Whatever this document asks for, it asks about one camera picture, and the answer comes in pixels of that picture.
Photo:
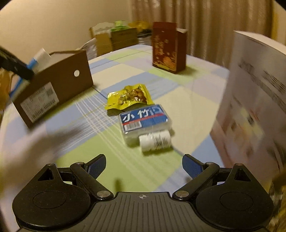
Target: beige curtain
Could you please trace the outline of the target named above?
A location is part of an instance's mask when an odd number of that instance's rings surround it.
[[[188,29],[188,54],[228,67],[233,30],[270,36],[272,0],[131,0],[133,20]]]

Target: white roll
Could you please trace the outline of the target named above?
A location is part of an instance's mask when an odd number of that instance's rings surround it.
[[[139,142],[143,152],[166,149],[172,145],[168,130],[140,135]]]
[[[36,65],[32,67],[32,70],[34,73],[38,73],[45,69],[47,66],[48,62],[51,59],[51,56],[49,53],[47,53],[43,48],[41,48],[36,55],[34,55],[34,59],[36,60]]]

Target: cardboard box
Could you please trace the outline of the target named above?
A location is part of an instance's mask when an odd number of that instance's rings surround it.
[[[110,35],[102,33],[95,37],[97,56],[138,44],[136,28],[113,31]]]
[[[187,30],[176,23],[154,22],[153,66],[177,73],[186,68]]]
[[[211,131],[228,167],[243,163],[264,184],[286,164],[286,47],[235,32],[230,73]]]
[[[46,68],[37,73],[13,101],[29,128],[55,107],[93,85],[85,51],[61,51],[50,55]]]
[[[89,28],[90,36],[93,39],[95,38],[96,35],[107,33],[112,28],[114,28],[113,23],[108,23],[108,22],[98,23],[94,27]]]

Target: yellow snack bag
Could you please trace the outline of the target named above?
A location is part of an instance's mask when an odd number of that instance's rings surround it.
[[[109,93],[105,109],[123,110],[136,103],[154,104],[146,86],[143,84],[128,85],[120,91]]]

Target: checkered tablecloth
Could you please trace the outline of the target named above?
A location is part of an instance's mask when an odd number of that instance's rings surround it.
[[[228,70],[187,56],[187,68],[172,74],[152,66],[152,47],[135,45],[89,61],[95,89],[58,107],[44,123],[29,131],[10,105],[0,129],[2,192],[0,206],[11,231],[17,224],[12,200],[46,164],[69,167],[105,154],[107,167],[98,181],[117,191],[169,191],[190,180],[182,156],[223,166],[209,136],[228,76]],[[127,147],[117,116],[104,106],[109,92],[126,85],[145,84],[152,100],[161,104],[173,121],[172,150],[143,155]]]

